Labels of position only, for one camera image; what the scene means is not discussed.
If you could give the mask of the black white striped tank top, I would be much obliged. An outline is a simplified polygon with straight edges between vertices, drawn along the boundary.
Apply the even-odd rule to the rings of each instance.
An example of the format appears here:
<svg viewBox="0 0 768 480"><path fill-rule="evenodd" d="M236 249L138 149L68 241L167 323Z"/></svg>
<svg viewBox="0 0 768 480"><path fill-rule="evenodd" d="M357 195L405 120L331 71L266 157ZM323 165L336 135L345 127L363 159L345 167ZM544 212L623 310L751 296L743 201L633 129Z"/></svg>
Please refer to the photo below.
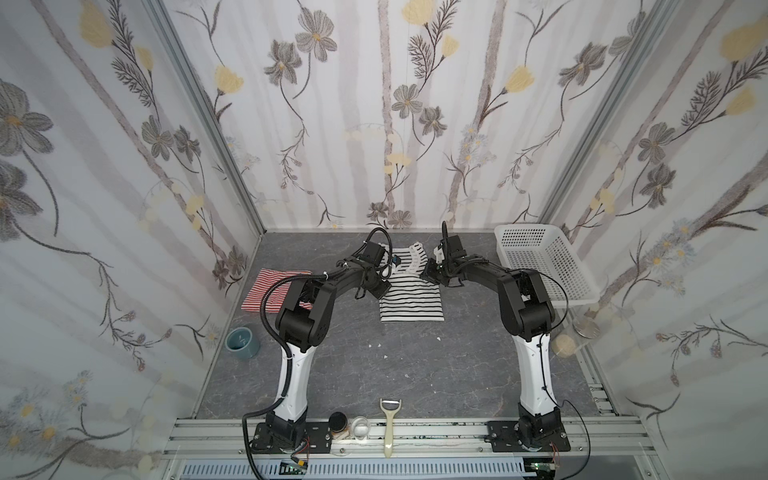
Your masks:
<svg viewBox="0 0 768 480"><path fill-rule="evenodd" d="M415 242L394 248L394 260L386 273L391 273L391 286L379 300L382 322L443 322L443 305L438 285L421 277L429 260L424 246Z"/></svg>

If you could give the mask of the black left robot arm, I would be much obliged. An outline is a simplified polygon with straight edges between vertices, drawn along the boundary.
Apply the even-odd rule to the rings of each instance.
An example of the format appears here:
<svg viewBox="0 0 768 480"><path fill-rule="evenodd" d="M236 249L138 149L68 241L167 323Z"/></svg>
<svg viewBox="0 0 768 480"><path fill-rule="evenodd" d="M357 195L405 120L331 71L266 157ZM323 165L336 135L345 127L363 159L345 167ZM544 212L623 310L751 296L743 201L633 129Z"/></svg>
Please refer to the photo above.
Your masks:
<svg viewBox="0 0 768 480"><path fill-rule="evenodd" d="M248 413L244 421L263 416L270 444L295 450L304 442L307 389L317 347L326 338L338 297L352 290L357 300L370 294L381 299L392 283L376 267L344 266L331 273L300 273L270 285L259 304L267 333L281 349L276 399Z"/></svg>

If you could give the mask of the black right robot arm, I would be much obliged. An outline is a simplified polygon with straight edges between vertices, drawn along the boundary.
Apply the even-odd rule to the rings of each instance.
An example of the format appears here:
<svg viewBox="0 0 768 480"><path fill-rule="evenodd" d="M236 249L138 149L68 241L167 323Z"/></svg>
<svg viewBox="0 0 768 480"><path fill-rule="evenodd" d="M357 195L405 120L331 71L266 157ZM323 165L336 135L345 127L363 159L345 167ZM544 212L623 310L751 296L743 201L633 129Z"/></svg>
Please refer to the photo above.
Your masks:
<svg viewBox="0 0 768 480"><path fill-rule="evenodd" d="M509 434L494 428L490 434L496 442L503 449L569 451L561 407L550 388L549 343L556 311L541 274L470 256L453 263L430 259L421 277L443 286L454 278L474 282L497 294L501 322L515 344L521 384L518 420Z"/></svg>

